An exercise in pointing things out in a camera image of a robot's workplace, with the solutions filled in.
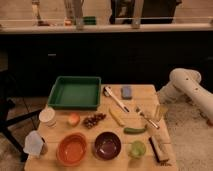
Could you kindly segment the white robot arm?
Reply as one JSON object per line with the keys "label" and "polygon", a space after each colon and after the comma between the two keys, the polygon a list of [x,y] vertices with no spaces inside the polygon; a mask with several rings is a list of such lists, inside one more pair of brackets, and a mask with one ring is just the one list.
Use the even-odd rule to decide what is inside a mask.
{"label": "white robot arm", "polygon": [[213,124],[213,93],[203,88],[200,82],[201,74],[197,70],[175,68],[169,74],[168,83],[157,92],[159,102],[174,102],[185,94]]}

